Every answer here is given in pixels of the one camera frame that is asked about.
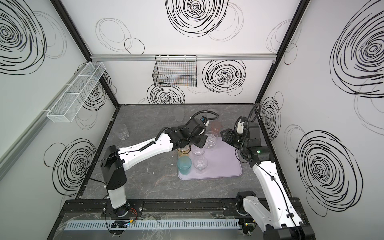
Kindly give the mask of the clear faceted glass tumbler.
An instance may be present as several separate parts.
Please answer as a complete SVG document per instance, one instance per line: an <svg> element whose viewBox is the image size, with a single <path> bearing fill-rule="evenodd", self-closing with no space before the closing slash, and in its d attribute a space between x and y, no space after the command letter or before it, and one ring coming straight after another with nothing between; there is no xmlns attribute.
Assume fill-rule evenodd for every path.
<svg viewBox="0 0 384 240"><path fill-rule="evenodd" d="M205 148L199 148L195 145L191 146L191 152L195 156L202 156L205 153L206 149Z"/></svg>

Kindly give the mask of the teal translucent cup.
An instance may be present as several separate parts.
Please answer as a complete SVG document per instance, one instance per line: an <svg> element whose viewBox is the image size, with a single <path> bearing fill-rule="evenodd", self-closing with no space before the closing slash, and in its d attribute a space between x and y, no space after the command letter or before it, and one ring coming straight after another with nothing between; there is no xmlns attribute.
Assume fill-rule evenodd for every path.
<svg viewBox="0 0 384 240"><path fill-rule="evenodd" d="M177 161L177 167L181 175L188 175L191 171L192 160L188 156L180 157Z"/></svg>

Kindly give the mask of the lilac plastic tray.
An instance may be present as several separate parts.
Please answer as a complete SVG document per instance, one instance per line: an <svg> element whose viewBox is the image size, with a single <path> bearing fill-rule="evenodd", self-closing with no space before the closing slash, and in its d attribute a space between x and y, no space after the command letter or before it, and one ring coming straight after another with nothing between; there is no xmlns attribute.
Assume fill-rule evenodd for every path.
<svg viewBox="0 0 384 240"><path fill-rule="evenodd" d="M191 171L188 175L178 173L178 177L184 181L238 177L242 174L243 170L240 161L235 155L235 150L236 148L218 138L216 146L213 149L207 149L202 155L207 158L209 163L204 173L198 174L196 172L193 160L197 156L190 153L189 158L192 160Z"/></svg>

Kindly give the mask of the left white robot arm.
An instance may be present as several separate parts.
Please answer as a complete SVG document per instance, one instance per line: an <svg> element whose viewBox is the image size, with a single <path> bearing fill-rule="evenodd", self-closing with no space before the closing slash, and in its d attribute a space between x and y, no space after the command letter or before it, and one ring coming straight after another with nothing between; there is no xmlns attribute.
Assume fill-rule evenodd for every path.
<svg viewBox="0 0 384 240"><path fill-rule="evenodd" d="M101 162L101 171L112 209L128 207L125 193L126 171L162 153L192 145L202 148L208 138L205 132L209 123L203 117L190 118L185 125L162 128L154 138L142 143L120 149L115 145L109 147Z"/></svg>

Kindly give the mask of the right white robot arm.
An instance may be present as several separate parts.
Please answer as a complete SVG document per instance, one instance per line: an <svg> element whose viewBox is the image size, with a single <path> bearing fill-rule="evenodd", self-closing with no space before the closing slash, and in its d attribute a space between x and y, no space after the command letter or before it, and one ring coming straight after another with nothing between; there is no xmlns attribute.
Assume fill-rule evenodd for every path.
<svg viewBox="0 0 384 240"><path fill-rule="evenodd" d="M278 175L270 149L262 146L260 127L239 117L233 129L221 131L223 142L239 151L259 179L268 207L252 192L238 194L240 211L248 213L263 231L265 240L313 240L315 233L305 225L292 205Z"/></svg>

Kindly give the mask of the pink translucent cup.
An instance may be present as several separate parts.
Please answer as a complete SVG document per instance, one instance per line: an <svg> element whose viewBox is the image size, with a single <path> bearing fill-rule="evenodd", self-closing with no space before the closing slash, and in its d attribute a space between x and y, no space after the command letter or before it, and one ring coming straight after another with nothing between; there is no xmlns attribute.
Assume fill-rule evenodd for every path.
<svg viewBox="0 0 384 240"><path fill-rule="evenodd" d="M222 130L222 123L221 121L212 121L211 123L211 130L217 134L220 133Z"/></svg>

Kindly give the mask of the frosted white cup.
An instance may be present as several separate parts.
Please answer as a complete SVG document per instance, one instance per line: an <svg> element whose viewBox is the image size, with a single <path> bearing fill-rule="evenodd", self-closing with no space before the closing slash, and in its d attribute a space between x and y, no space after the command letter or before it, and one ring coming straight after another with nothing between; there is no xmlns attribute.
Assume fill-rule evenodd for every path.
<svg viewBox="0 0 384 240"><path fill-rule="evenodd" d="M177 122L182 122L184 120L185 109L183 107L175 107L173 114Z"/></svg>

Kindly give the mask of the clear glass front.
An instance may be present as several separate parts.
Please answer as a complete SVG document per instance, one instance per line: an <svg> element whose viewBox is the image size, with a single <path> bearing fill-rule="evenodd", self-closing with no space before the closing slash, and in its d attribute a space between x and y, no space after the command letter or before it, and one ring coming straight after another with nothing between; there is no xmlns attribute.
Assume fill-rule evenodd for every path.
<svg viewBox="0 0 384 240"><path fill-rule="evenodd" d="M197 156L194 160L193 160L193 164L194 164L194 167L196 169L196 172L198 174L202 174L205 172L206 168L208 167L208 160L206 157L204 156Z"/></svg>

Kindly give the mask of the amber translucent cup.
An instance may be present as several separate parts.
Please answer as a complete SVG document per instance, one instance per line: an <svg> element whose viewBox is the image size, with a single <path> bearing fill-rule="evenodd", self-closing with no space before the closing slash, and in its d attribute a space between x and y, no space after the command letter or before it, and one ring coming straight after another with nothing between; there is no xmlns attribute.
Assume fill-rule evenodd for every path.
<svg viewBox="0 0 384 240"><path fill-rule="evenodd" d="M184 156L189 156L190 152L191 152L190 146L179 148L178 149L178 158L181 158Z"/></svg>

